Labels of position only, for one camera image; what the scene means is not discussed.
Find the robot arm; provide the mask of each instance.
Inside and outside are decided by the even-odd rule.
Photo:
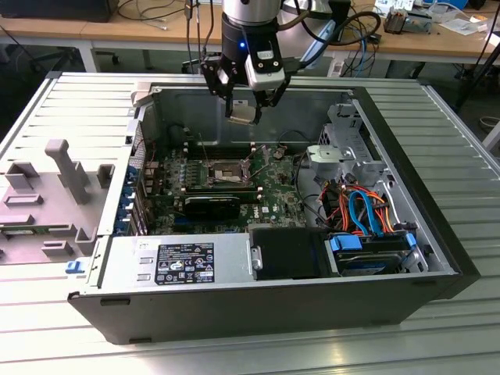
[[[290,84],[291,76],[320,57],[351,21],[360,16],[372,16],[377,20],[377,25],[371,34],[380,26],[380,17],[377,14],[357,13],[336,25],[335,30],[323,41],[323,46],[307,61],[301,62],[296,58],[283,59],[277,33],[297,25],[309,15],[313,1],[307,2],[307,10],[300,12],[298,0],[294,0],[298,8],[297,17],[285,25],[280,25],[277,16],[282,6],[281,0],[223,0],[222,53],[205,57],[201,67],[212,95],[226,101],[225,115],[231,121],[259,123],[262,108],[277,105]],[[328,2],[332,12],[333,3],[331,0]],[[237,84],[252,89],[256,101],[255,111],[252,107],[233,107],[233,89]]]

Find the blue clip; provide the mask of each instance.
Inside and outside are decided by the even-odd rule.
[[[354,234],[338,234],[330,240],[330,246],[334,252],[363,249],[361,240]]]
[[[131,199],[129,198],[126,198],[126,197],[122,197],[120,198],[120,203],[119,203],[119,207],[124,209],[125,207],[127,207],[130,203],[132,202]]]
[[[129,212],[128,212],[127,210],[125,210],[125,209],[118,209],[118,210],[116,211],[116,218],[117,218],[118,220],[125,219],[125,218],[128,216],[128,213],[129,213]]]
[[[124,186],[122,189],[122,196],[127,197],[128,195],[132,195],[134,189],[130,186]]]
[[[414,248],[416,246],[416,239],[415,236],[411,233],[406,234],[406,241],[408,242],[409,248]]]
[[[85,273],[84,264],[79,260],[71,260],[66,264],[66,273],[69,275]]]
[[[135,179],[138,176],[138,170],[133,166],[127,167],[127,179]]]
[[[373,215],[373,207],[372,207],[372,204],[370,202],[370,198],[368,198],[368,195],[366,195],[366,193],[363,191],[353,191],[351,193],[351,196],[349,197],[349,215],[351,216],[352,221],[354,222],[354,224],[356,224],[356,226],[362,231],[362,233],[365,236],[369,235],[368,230],[365,228],[365,226],[359,222],[359,220],[356,216],[355,210],[354,210],[354,201],[355,201],[356,195],[361,195],[361,198],[365,201],[366,212],[368,213],[368,221],[369,221],[370,226],[372,228],[372,232],[374,232],[378,237],[383,237],[384,232],[382,232],[382,230],[380,229],[380,226],[378,225],[378,222],[375,220],[375,216]]]

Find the blue latch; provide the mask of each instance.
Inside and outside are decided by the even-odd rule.
[[[416,246],[416,239],[415,236],[411,233],[406,234],[406,241],[408,242],[408,245],[410,248],[414,248]]]
[[[363,245],[358,236],[354,234],[339,234],[330,240],[331,249],[334,252],[338,250],[362,250]]]
[[[84,264],[79,260],[71,260],[66,264],[66,273],[69,275],[75,273],[85,273]]]

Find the black cable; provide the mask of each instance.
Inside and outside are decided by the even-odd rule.
[[[187,38],[187,53],[189,54],[189,67],[191,68],[191,74],[195,74],[193,70],[193,57],[191,56],[191,45],[189,42],[189,19],[186,20],[187,30],[186,30],[186,38]]]
[[[20,44],[20,43],[19,43],[19,42],[18,42],[18,41],[17,41],[17,40],[16,40],[16,39],[15,39],[15,38],[14,38],[14,37],[13,37],[13,36],[12,36],[12,35],[8,32],[8,31],[7,31],[7,30],[6,30],[6,29],[5,29],[2,25],[0,25],[0,29],[2,29],[2,30],[3,30],[3,32],[5,33],[5,35],[7,35],[9,38],[11,38],[11,39],[12,39],[12,41],[13,41],[14,43],[16,43],[17,45],[19,45],[19,47],[20,47],[20,48],[24,51],[24,53],[26,53],[26,54],[27,54],[27,56],[31,59],[31,61],[32,61],[33,63],[36,63],[38,66],[40,66],[40,67],[41,67],[41,70],[42,70],[45,74],[47,74],[47,73],[48,73],[48,71],[45,69],[45,67],[44,67],[43,65],[41,65],[41,64],[40,64],[40,63],[39,63],[39,62],[38,62],[38,61],[37,61],[37,60],[33,57],[33,55],[31,55],[31,54],[28,52],[28,50],[27,50],[26,48],[24,48],[24,46],[23,46],[22,44]]]
[[[491,25],[491,32],[489,33],[489,35],[487,36],[487,39],[486,39],[486,43],[484,43],[484,47],[483,47],[483,50],[481,51],[481,54],[479,55],[479,57],[477,58],[477,61],[476,61],[476,64],[474,65],[474,68],[472,68],[472,72],[474,73],[474,70],[476,70],[477,66],[479,65],[479,62],[481,61],[481,59],[483,58],[483,55],[484,55],[484,51],[486,51],[486,47],[488,46],[488,44],[490,43],[490,38],[491,38],[491,35],[493,34],[493,31],[495,30],[495,25],[497,23],[497,18],[498,18],[498,13],[500,12],[500,2],[498,4],[498,8],[497,8],[497,11],[495,12],[495,17],[493,18],[493,24]]]
[[[202,63],[202,40],[200,37],[200,2],[196,0],[196,35],[198,39],[198,63]]]
[[[352,26],[352,28],[356,29],[359,33],[361,33],[361,30],[358,29],[356,26]],[[341,77],[345,77],[348,73],[349,73],[349,76],[352,77],[352,72],[354,71],[354,69],[361,65],[361,62],[359,62],[358,66],[353,67],[354,61],[358,57],[358,54],[361,52],[362,48],[363,48],[363,43],[359,43],[359,48],[356,51],[356,54],[352,58],[351,62],[345,64],[346,68],[345,68],[345,71],[341,74]]]
[[[357,43],[358,41],[362,41],[363,39],[366,39],[370,35],[374,34],[375,31],[380,26],[380,23],[381,23],[380,16],[378,14],[376,14],[375,12],[356,13],[356,14],[346,18],[345,21],[343,23],[341,23],[338,27],[335,27],[335,30],[328,36],[328,39],[323,43],[321,48],[318,49],[318,51],[316,51],[316,53],[311,58],[309,58],[308,60],[306,60],[304,62],[301,62],[300,69],[305,69],[308,65],[310,65],[314,61],[316,61],[316,59],[318,59],[325,52],[328,45],[346,45],[346,44],[337,44],[337,43],[332,44],[331,42],[334,40],[334,38],[336,38],[338,36],[338,34],[341,32],[342,29],[344,29],[344,27],[348,26],[352,21],[357,20],[358,18],[364,17],[364,16],[374,18],[377,21],[377,25],[369,33],[367,33],[364,37],[362,36],[358,39],[350,41],[348,44]]]
[[[290,133],[295,133],[295,134],[300,135],[302,138],[304,138],[309,143],[313,142],[309,138],[307,138],[307,135],[305,135],[305,133],[303,131],[291,129],[291,130],[286,130],[285,132],[281,133],[281,135],[278,138],[278,145],[281,145],[281,140],[283,139],[283,137],[287,134],[290,134]]]
[[[306,207],[310,212],[312,212],[321,221],[321,223],[329,227],[327,221],[319,213],[317,213],[313,207],[305,203],[305,200],[311,195],[307,195],[305,198],[303,198],[302,194],[300,193],[300,190],[298,189],[298,173],[300,172],[302,161],[304,160],[306,154],[307,152],[302,153],[302,157],[298,161],[297,170],[295,171],[295,192],[297,193],[298,199],[302,202],[304,207]]]
[[[150,6],[149,8],[146,8],[144,10],[141,10],[139,12],[139,14],[141,15],[141,17],[144,17],[144,13],[146,12],[149,12],[150,10],[153,10],[153,9],[161,9],[161,8],[166,8],[168,6],[171,6],[176,0],[172,0],[171,2],[169,2],[167,5],[159,5],[159,6]]]
[[[157,20],[159,18],[163,18],[163,17],[168,17],[168,16],[172,16],[173,14],[176,14],[176,13],[179,13],[179,12],[183,12],[184,11],[184,8],[182,9],[179,9],[179,10],[174,10],[173,12],[170,12],[170,13],[167,13],[167,14],[162,14],[161,16],[156,16],[156,17],[147,17],[147,18],[133,18],[133,17],[129,17],[129,16],[125,16],[124,14],[122,14],[121,12],[121,9],[127,5],[127,4],[130,4],[133,0],[126,0],[122,5],[120,5],[117,9],[117,12],[118,12],[118,15],[123,17],[124,19],[126,20],[132,20],[132,21],[149,21],[149,20]]]
[[[203,57],[205,57],[205,55],[206,55],[206,46],[209,43],[210,37],[212,36],[213,24],[214,24],[214,21],[213,21],[213,0],[210,0],[210,29],[209,29],[209,33],[206,35],[205,44],[203,45]]]
[[[308,10],[310,10],[310,6],[312,4],[312,1],[309,0],[308,2]],[[297,9],[297,14],[300,15],[302,10],[300,9],[300,5],[298,4],[298,0],[295,0],[295,8]],[[377,21],[377,25],[369,32],[367,33],[366,35],[362,35],[361,37],[357,38],[357,39],[352,39],[350,41],[333,41],[335,37],[338,36],[338,34],[342,31],[342,29],[344,27],[346,27],[347,25],[349,25],[349,23],[351,23],[353,20],[357,20],[358,18],[362,17],[362,16],[368,16],[368,17],[372,17],[374,18],[376,21]],[[380,24],[381,24],[381,19],[380,19],[380,16],[378,14],[376,14],[375,12],[369,12],[369,11],[362,11],[362,12],[358,12],[358,13],[355,13],[354,15],[348,17],[343,23],[341,23],[340,25],[335,25],[335,30],[334,32],[332,33],[331,36],[329,36],[329,38],[327,40],[325,39],[322,39],[321,37],[318,37],[316,34],[314,34],[311,29],[309,29],[309,27],[307,26],[307,24],[305,22],[302,22],[302,27],[304,27],[304,30],[307,32],[307,34],[315,39],[316,41],[320,41],[321,43],[323,43],[324,45],[326,44],[327,47],[328,45],[353,45],[355,43],[358,43],[359,41],[362,41],[363,39],[366,39],[367,37],[369,37],[370,35],[373,35],[375,34],[375,31],[377,31],[377,29],[379,28]]]

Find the warning label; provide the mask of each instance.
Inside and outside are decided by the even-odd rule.
[[[160,245],[155,282],[158,285],[213,283],[213,243]]]

